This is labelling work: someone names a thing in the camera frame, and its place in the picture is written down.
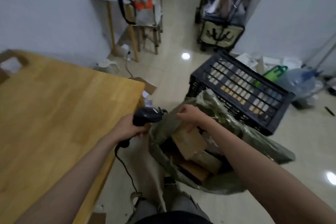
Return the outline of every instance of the wheel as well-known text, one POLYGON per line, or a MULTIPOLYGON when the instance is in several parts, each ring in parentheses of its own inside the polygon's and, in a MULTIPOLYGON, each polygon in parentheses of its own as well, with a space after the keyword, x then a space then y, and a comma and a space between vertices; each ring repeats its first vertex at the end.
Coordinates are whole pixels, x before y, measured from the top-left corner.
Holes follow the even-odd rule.
POLYGON ((207 50, 207 47, 204 43, 201 43, 201 47, 199 48, 202 52, 205 52, 207 50))
POLYGON ((201 10, 199 8, 196 8, 195 24, 200 24, 200 23, 201 23, 201 10))

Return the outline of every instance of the green bag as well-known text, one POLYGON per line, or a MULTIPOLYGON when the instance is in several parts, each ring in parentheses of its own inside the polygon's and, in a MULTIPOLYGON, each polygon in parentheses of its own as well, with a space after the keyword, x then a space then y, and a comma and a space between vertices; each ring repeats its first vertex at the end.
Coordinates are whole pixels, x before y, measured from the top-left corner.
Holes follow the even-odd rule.
POLYGON ((248 127, 234 119, 224 107, 223 103, 217 99, 213 91, 207 89, 202 91, 196 98, 184 101, 165 115, 159 123, 153 124, 149 131, 150 154, 175 180, 194 189, 214 194, 228 195, 246 190, 246 187, 242 184, 234 171, 210 176, 202 185, 198 185, 181 173, 178 167, 162 152, 160 145, 170 138, 181 123, 181 121, 177 119, 176 114, 183 104, 192 104, 199 107, 201 111, 215 119, 223 127, 227 128, 274 162, 285 164, 295 160, 295 154, 290 150, 262 135, 254 128, 248 127))

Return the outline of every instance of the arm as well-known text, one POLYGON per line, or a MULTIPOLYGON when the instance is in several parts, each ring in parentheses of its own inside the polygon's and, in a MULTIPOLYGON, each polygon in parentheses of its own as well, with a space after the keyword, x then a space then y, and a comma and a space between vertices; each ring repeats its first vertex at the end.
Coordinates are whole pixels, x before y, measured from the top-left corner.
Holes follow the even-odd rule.
POLYGON ((118 142, 145 131, 132 123, 133 115, 123 116, 96 146, 16 221, 21 223, 72 223, 107 155, 118 142))
POLYGON ((335 223, 336 213, 288 171, 201 112, 184 105, 177 117, 205 129, 251 194, 276 223, 335 223))

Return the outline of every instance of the plastic bottle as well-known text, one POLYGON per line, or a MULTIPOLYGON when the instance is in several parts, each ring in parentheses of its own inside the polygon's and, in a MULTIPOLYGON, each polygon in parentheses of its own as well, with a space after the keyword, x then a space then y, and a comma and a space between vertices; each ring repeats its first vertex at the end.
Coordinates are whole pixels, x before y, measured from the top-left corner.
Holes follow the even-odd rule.
POLYGON ((275 83, 299 98, 315 88, 316 74, 317 72, 311 69, 293 69, 284 73, 275 83))

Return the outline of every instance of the pants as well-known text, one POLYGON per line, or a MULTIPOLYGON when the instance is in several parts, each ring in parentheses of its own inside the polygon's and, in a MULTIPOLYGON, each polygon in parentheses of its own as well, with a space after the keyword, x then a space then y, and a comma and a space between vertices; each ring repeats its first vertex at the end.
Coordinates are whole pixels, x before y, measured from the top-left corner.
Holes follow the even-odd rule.
MULTIPOLYGON (((190 195, 178 189, 176 184, 167 185, 163 191, 163 200, 167 211, 185 211, 199 215, 208 221, 209 217, 202 211, 190 195)), ((134 224, 138 220, 157 214, 157 208, 147 200, 138 203, 136 211, 128 219, 127 224, 134 224)))

